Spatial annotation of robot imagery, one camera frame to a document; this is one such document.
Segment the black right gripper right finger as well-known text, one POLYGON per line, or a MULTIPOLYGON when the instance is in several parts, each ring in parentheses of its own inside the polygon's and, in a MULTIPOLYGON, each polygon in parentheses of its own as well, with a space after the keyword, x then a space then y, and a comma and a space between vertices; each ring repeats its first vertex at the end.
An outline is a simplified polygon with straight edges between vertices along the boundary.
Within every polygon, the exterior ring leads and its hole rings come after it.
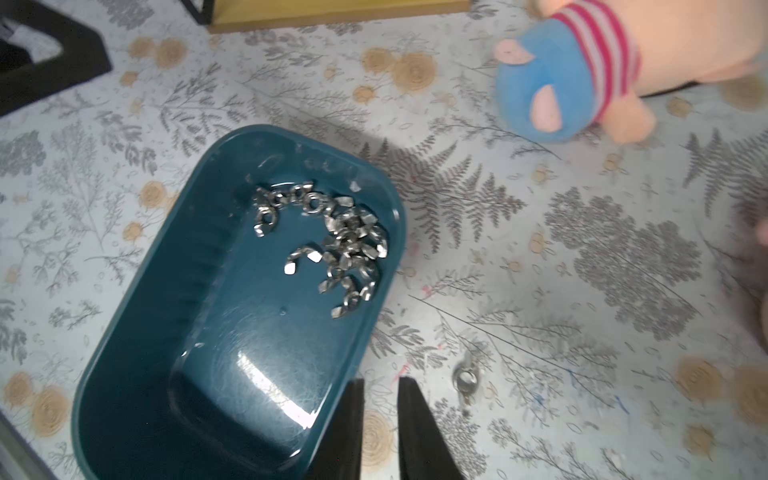
POLYGON ((399 378, 397 411, 400 478, 463 479, 417 381, 411 377, 399 378))

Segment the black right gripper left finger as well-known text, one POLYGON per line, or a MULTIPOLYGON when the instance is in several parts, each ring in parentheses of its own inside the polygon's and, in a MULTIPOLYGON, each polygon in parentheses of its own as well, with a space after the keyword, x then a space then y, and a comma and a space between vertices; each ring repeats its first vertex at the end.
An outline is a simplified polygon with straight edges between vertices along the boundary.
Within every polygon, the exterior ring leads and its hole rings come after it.
POLYGON ((347 383, 304 476, 305 479, 360 479, 365 412, 364 385, 363 379, 354 379, 347 383))

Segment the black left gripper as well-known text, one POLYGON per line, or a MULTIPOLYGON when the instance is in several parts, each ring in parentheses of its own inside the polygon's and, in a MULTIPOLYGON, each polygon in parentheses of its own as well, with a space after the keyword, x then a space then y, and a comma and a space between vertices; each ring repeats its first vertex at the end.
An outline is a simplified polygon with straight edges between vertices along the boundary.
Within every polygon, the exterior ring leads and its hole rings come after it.
POLYGON ((100 33, 39 1, 1 3, 1 114, 112 71, 100 33))

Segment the steel wing nut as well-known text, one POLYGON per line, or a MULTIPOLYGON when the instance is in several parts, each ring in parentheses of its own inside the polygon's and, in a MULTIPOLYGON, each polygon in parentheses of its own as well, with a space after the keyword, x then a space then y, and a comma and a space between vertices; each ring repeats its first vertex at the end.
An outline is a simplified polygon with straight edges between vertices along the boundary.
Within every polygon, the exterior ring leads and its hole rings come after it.
POLYGON ((455 365, 452 372, 452 384, 463 405, 472 404, 479 390, 480 377, 480 367, 474 355, 466 351, 463 359, 455 365))

